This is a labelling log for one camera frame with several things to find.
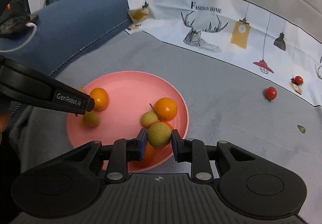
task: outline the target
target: pink plate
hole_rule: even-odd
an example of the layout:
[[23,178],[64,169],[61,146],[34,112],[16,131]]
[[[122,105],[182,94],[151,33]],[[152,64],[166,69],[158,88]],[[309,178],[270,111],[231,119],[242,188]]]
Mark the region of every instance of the pink plate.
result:
[[[189,124],[188,108],[181,94],[167,81],[150,73],[139,71],[120,71],[97,78],[84,87],[89,94],[94,88],[103,88],[109,94],[110,102],[106,110],[98,112],[100,125],[86,128],[82,125],[82,116],[69,114],[67,117],[67,134],[74,147],[79,147],[91,140],[100,140],[103,145],[113,144],[117,139],[135,138],[141,129],[141,116],[151,111],[149,103],[163,97],[175,100],[178,106],[177,116],[169,123],[186,137]],[[153,159],[140,164],[130,162],[129,172],[152,169],[172,156],[171,144],[155,149]]]

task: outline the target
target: cherry tomato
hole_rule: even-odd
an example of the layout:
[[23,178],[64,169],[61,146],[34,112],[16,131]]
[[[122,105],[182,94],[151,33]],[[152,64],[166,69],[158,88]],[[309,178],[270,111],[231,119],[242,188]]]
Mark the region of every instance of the cherry tomato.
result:
[[271,102],[276,98],[277,90],[274,87],[269,87],[268,89],[266,89],[264,96]]
[[296,84],[297,86],[302,85],[302,84],[303,84],[303,79],[302,79],[302,77],[301,77],[301,76],[296,76],[296,77],[294,78],[294,84]]

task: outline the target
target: orange glove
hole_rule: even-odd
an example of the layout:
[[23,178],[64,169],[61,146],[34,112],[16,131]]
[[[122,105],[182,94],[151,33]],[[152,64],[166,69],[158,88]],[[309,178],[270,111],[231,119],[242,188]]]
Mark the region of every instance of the orange glove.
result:
[[3,114],[0,114],[0,144],[2,140],[2,132],[5,131],[5,129],[8,127],[10,122],[10,112],[7,111]]

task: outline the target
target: tomato stem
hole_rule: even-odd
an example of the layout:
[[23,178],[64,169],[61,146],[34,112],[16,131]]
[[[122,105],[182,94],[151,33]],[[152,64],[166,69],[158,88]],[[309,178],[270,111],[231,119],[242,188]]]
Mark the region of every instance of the tomato stem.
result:
[[150,106],[151,106],[151,108],[152,108],[153,112],[157,115],[158,119],[159,119],[159,120],[161,120],[161,119],[160,119],[160,116],[159,116],[159,115],[158,115],[158,113],[155,111],[155,109],[154,109],[154,107],[152,106],[152,104],[151,104],[151,103],[149,103],[149,104],[150,104]]

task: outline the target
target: gray tablecloth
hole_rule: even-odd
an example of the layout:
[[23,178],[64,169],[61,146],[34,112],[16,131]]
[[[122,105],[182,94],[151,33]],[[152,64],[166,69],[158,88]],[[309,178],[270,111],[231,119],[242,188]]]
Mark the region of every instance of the gray tablecloth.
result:
[[[117,35],[71,63],[57,79],[80,87],[121,70],[153,73],[177,88],[189,109],[187,137],[207,145],[228,140],[296,172],[308,189],[300,216],[311,224],[321,223],[321,108],[248,71],[142,32]],[[262,95],[269,86],[278,91],[272,103]],[[20,117],[10,137],[17,144],[22,171],[72,149],[66,117],[63,112],[41,108],[29,108]],[[297,125],[304,126],[306,133],[302,134]],[[190,172],[190,164],[170,158],[149,172]]]

